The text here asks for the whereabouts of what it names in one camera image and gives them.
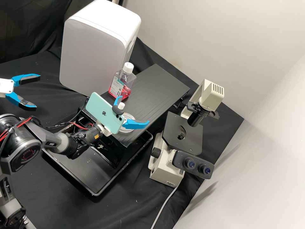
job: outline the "label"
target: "label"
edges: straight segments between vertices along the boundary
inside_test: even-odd
[[[45,145],[47,146],[56,146],[57,144],[54,142],[47,142]]]
[[[119,96],[122,92],[123,87],[124,83],[120,81],[117,77],[114,77],[111,84],[110,93]]]
[[[176,187],[176,185],[175,185],[175,184],[173,184],[173,183],[171,183],[171,182],[169,182],[169,181],[167,181],[167,182],[166,182],[166,184],[167,184],[168,186],[173,187],[173,188],[174,188],[174,187]]]

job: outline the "black cloth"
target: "black cloth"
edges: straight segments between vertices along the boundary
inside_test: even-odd
[[[0,63],[61,44],[64,14],[72,0],[1,0]]]
[[[1,77],[37,73],[41,81],[16,88],[16,92],[38,106],[36,112],[26,112],[0,99],[0,114],[37,116],[46,125],[71,118],[77,107],[82,106],[84,96],[66,89],[59,82],[58,50],[43,52],[0,65]],[[191,88],[197,84],[162,59],[137,39],[131,62],[135,71],[142,71],[156,63]],[[179,113],[182,107],[169,109]],[[204,121],[204,153],[202,157],[215,162],[243,121],[243,118],[221,104],[220,120]],[[155,135],[165,124],[162,115],[150,128]],[[149,178],[147,168],[152,143],[146,147],[122,172],[99,198],[89,198],[73,185],[68,176],[54,169],[47,158],[35,157],[19,172],[12,175],[13,188],[18,200],[26,207],[27,215],[37,228],[150,228],[160,207],[172,192],[172,188]],[[177,191],[164,208],[155,228],[172,228],[202,183],[186,173]]]

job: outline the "mint green smartphone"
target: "mint green smartphone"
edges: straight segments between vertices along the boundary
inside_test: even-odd
[[[125,120],[123,115],[117,116],[110,105],[99,94],[93,92],[86,105],[86,110],[113,134],[117,134]]]

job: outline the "pink liquid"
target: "pink liquid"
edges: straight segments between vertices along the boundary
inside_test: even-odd
[[[112,94],[110,92],[110,88],[108,89],[109,94],[112,95],[114,98],[116,98],[117,95]],[[126,99],[130,94],[131,94],[131,89],[129,87],[127,87],[126,85],[124,85],[122,92],[120,94],[121,96],[123,96],[122,100]]]

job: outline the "white wall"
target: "white wall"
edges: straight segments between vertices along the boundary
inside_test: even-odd
[[[142,24],[139,38],[200,83],[225,88],[243,117],[305,53],[301,0],[125,0]]]
[[[305,56],[242,123],[175,229],[304,228],[304,98]]]

